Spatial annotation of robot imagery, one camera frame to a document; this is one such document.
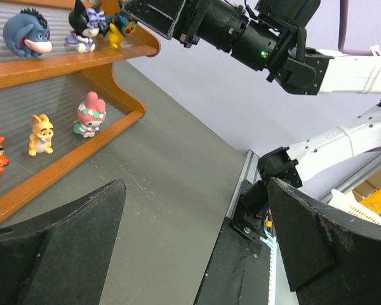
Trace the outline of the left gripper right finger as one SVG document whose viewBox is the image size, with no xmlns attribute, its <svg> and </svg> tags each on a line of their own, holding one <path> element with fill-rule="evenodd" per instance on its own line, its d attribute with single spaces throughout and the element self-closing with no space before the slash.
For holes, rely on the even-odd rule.
<svg viewBox="0 0 381 305">
<path fill-rule="evenodd" d="M 300 304 L 381 304 L 381 226 L 280 179 L 267 186 L 290 290 Z"/>
</svg>

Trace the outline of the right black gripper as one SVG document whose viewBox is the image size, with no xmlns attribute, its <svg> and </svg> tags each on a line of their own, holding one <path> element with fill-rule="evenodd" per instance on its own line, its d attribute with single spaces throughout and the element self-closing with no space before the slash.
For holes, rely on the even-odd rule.
<svg viewBox="0 0 381 305">
<path fill-rule="evenodd" d="M 123 1 L 121 11 L 138 20 L 155 33 L 184 48 L 197 45 L 199 28 L 214 1 L 210 0 L 130 0 Z"/>
</svg>

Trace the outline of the blue small toy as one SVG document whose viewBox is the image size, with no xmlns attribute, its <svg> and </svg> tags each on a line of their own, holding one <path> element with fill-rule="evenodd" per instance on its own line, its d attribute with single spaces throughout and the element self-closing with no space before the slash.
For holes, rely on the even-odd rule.
<svg viewBox="0 0 381 305">
<path fill-rule="evenodd" d="M 34 8 L 26 8 L 9 18 L 3 27 L 6 47 L 21 58 L 39 58 L 52 51 L 47 19 Z"/>
</svg>

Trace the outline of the black purple small toy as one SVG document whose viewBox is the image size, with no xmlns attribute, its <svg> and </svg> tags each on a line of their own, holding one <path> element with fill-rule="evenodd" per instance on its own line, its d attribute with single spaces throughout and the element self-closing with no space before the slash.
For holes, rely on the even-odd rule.
<svg viewBox="0 0 381 305">
<path fill-rule="evenodd" d="M 65 38 L 65 44 L 73 47 L 78 53 L 93 52 L 96 44 L 93 40 L 106 27 L 107 21 L 102 2 L 87 8 L 82 1 L 75 0 L 74 9 L 69 13 L 68 21 L 72 27 L 69 35 Z"/>
</svg>

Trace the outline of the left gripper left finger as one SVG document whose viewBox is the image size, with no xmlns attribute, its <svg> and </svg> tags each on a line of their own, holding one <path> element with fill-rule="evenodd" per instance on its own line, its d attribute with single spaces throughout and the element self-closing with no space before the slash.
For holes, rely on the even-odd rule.
<svg viewBox="0 0 381 305">
<path fill-rule="evenodd" d="M 0 228 L 0 304 L 99 304 L 125 200 L 113 180 Z"/>
</svg>

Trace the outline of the pink rabbit toy figure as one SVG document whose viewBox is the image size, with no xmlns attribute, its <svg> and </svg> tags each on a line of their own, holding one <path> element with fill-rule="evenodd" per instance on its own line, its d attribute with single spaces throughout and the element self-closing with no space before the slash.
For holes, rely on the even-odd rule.
<svg viewBox="0 0 381 305">
<path fill-rule="evenodd" d="M 77 119 L 74 122 L 73 132 L 84 138 L 94 137 L 100 125 L 105 121 L 106 103 L 98 94 L 90 91 L 76 111 Z"/>
</svg>

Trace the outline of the black spiky toy figure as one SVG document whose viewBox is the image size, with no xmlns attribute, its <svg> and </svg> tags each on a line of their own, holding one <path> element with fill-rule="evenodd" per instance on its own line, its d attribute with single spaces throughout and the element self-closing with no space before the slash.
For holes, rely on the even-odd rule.
<svg viewBox="0 0 381 305">
<path fill-rule="evenodd" d="M 124 13 L 117 13 L 113 17 L 107 17 L 107 27 L 103 37 L 107 38 L 109 44 L 115 48 L 122 48 L 127 36 L 136 31 L 138 21 Z"/>
</svg>

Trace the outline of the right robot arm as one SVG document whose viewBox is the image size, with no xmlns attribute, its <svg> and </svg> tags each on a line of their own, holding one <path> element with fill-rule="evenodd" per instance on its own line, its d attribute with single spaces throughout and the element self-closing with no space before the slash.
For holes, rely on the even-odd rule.
<svg viewBox="0 0 381 305">
<path fill-rule="evenodd" d="M 125 1 L 120 12 L 185 48 L 198 43 L 227 53 L 246 67 L 228 68 L 218 55 L 192 60 L 171 57 L 167 67 L 185 65 L 173 89 L 195 104 L 192 113 L 209 127 L 258 135 L 265 149 L 258 181 L 237 200 L 233 224 L 252 230 L 248 217 L 269 210 L 267 186 L 281 179 L 301 187 L 344 160 L 381 148 L 381 101 L 351 122 L 321 132 L 326 94 L 381 95 L 381 53 L 320 50 L 306 44 L 306 25 L 319 1 Z"/>
</svg>

